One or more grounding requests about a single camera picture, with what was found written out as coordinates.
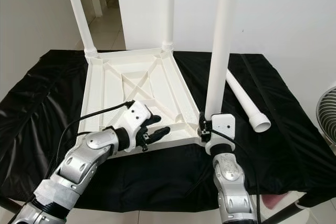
white pipe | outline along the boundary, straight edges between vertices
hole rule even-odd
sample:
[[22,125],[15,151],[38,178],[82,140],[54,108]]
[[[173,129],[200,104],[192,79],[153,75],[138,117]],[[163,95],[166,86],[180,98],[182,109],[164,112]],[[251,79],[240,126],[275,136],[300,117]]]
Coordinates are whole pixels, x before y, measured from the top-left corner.
[[173,32],[174,32],[174,0],[163,0],[164,8],[164,28],[162,50],[173,50]]
[[247,114],[253,130],[255,132],[264,132],[268,130],[271,127],[271,122],[268,120],[267,116],[259,111],[230,70],[227,70],[226,72],[226,81]]
[[221,112],[237,0],[218,0],[205,118]]
[[80,0],[70,0],[75,14],[80,36],[83,41],[84,51],[87,57],[97,57],[97,49],[94,47],[88,23]]

red object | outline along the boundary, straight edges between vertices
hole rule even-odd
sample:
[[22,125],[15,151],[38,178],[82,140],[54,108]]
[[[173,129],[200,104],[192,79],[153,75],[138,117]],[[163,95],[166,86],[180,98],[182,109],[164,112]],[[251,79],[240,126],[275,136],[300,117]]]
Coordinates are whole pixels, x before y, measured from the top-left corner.
[[288,193],[281,195],[265,194],[262,195],[262,202],[268,209],[274,209],[277,203],[279,203]]

black tablecloth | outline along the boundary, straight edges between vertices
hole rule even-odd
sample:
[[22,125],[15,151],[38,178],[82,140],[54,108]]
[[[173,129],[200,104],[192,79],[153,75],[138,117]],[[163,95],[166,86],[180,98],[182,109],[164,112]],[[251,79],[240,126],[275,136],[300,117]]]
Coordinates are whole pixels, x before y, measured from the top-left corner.
[[[178,67],[200,111],[205,108],[211,54],[174,52]],[[272,127],[255,133],[227,85],[222,106],[236,118],[239,141],[258,170],[261,191],[308,192],[301,205],[336,196],[336,158],[263,55],[232,54],[229,69]],[[82,51],[51,50],[0,103],[1,194],[27,200],[43,179],[66,125],[80,116],[87,73]],[[62,146],[75,142],[77,127]],[[251,161],[236,149],[255,193]],[[76,207],[108,211],[202,211],[218,207],[212,159],[202,147],[186,145],[102,164]]]

pipe end cap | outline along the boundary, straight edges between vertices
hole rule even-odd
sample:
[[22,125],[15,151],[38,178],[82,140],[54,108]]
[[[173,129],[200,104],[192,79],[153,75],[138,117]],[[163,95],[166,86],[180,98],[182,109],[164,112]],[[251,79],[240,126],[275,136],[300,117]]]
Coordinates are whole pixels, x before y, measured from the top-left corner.
[[263,113],[252,116],[249,120],[253,130],[257,133],[267,131],[271,127],[271,122]]

black cable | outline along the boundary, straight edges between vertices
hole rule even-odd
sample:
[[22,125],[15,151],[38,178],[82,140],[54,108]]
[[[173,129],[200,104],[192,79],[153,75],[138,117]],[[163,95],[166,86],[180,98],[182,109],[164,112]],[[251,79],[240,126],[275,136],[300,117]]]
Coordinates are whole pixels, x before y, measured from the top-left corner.
[[92,133],[92,131],[83,131],[83,132],[77,133],[76,136],[87,135],[87,134],[89,134],[89,133]]
[[124,102],[124,103],[121,103],[117,106],[113,106],[113,107],[110,107],[110,108],[107,108],[107,109],[104,109],[104,110],[100,110],[100,111],[96,111],[96,112],[93,112],[93,113],[90,113],[90,114],[87,114],[87,115],[84,115],[82,117],[80,117],[79,119],[76,119],[74,121],[72,121],[71,123],[68,124],[68,126],[64,129],[62,135],[61,135],[61,138],[59,140],[59,143],[58,143],[58,148],[57,148],[57,153],[56,153],[56,161],[55,161],[55,165],[52,166],[52,162],[54,160],[54,157],[52,157],[51,159],[51,162],[50,162],[50,165],[49,165],[49,168],[48,168],[48,171],[47,171],[47,174],[45,176],[45,178],[48,178],[50,177],[51,175],[51,172],[53,172],[58,165],[59,165],[59,151],[60,151],[60,147],[61,147],[61,144],[62,144],[62,141],[63,141],[63,138],[65,137],[66,133],[68,132],[68,130],[75,124],[75,123],[78,123],[79,121],[81,120],[84,120],[84,119],[87,119],[87,118],[90,118],[92,116],[95,116],[95,115],[99,115],[99,114],[103,114],[103,113],[106,113],[106,112],[109,112],[109,111],[112,111],[112,110],[116,110],[116,109],[119,109],[123,106],[126,106],[127,108],[129,108],[130,106],[132,106],[134,103],[134,101],[129,101],[129,102]]
[[237,145],[243,152],[244,154],[251,160],[251,166],[252,166],[252,170],[254,172],[254,176],[255,176],[255,181],[256,181],[256,187],[257,187],[257,190],[256,190],[256,196],[257,196],[257,220],[258,220],[258,223],[261,224],[261,215],[260,215],[260,188],[259,188],[259,181],[258,181],[258,177],[257,177],[257,170],[255,169],[254,167],[254,164],[252,162],[252,158],[250,157],[250,155],[247,153],[247,151],[243,148],[243,146],[241,144],[239,144],[237,141],[233,140],[231,137],[221,133],[221,132],[218,132],[216,130],[211,130],[213,133],[215,133],[216,135],[218,136],[221,136],[223,138],[226,138],[228,139],[229,141],[231,141],[232,143],[234,143],[235,145]]

